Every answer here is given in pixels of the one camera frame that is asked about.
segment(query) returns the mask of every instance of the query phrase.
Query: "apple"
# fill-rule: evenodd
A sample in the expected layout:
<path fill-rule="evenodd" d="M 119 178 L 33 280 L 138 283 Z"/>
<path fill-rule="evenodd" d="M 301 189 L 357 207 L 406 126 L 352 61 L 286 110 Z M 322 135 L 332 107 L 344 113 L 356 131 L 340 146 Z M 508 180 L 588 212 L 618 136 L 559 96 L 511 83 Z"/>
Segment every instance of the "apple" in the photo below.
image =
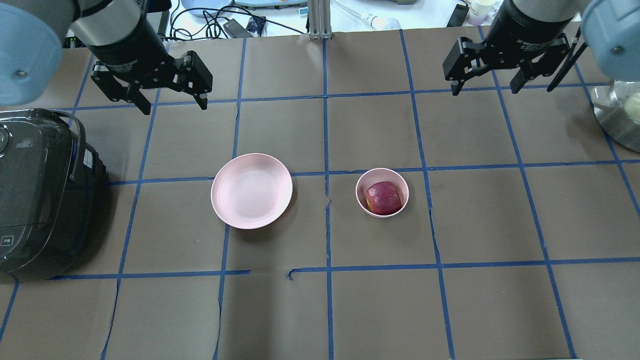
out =
<path fill-rule="evenodd" d="M 400 195 L 390 181 L 381 181 L 371 185 L 364 192 L 369 210 L 377 215 L 391 215 L 402 208 Z"/>

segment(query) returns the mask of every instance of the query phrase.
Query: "white label sticker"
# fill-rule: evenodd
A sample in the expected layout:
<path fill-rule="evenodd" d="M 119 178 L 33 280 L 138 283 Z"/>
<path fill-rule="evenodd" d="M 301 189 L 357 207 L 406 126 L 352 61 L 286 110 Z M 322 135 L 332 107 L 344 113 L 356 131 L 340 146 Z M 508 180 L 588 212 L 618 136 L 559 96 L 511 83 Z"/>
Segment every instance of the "white label sticker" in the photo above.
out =
<path fill-rule="evenodd" d="M 93 170 L 93 154 L 89 149 L 84 150 L 84 161 L 83 164 Z"/>

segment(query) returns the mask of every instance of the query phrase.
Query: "blue plastic cover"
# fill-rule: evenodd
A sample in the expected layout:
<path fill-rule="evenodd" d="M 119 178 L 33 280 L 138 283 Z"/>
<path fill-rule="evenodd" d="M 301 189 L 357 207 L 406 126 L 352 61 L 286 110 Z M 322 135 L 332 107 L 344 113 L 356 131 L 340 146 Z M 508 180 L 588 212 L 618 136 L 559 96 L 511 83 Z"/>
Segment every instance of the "blue plastic cover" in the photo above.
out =
<path fill-rule="evenodd" d="M 605 75 L 640 81 L 640 0 L 593 0 L 582 34 Z"/>
<path fill-rule="evenodd" d="M 0 3 L 0 19 L 0 105 L 26 104 L 42 94 L 60 66 L 62 45 L 47 24 L 24 10 Z"/>

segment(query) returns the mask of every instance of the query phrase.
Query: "white cup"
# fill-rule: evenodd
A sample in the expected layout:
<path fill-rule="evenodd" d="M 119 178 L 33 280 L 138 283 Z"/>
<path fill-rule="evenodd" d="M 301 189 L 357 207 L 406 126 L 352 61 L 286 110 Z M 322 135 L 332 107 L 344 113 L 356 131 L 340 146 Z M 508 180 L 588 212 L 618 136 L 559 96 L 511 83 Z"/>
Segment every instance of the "white cup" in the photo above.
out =
<path fill-rule="evenodd" d="M 495 0 L 471 0 L 468 17 L 469 24 L 474 26 L 482 25 L 495 3 Z"/>

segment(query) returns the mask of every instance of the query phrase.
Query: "appliance lid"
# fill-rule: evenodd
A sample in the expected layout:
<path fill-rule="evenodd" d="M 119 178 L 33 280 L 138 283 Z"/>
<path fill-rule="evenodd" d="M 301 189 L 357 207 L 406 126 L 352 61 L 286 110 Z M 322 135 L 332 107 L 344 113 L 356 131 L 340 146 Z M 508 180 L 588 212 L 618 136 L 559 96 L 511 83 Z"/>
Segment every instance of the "appliance lid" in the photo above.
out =
<path fill-rule="evenodd" d="M 73 150 L 70 131 L 43 110 L 0 112 L 0 227 L 44 224 L 56 213 Z"/>

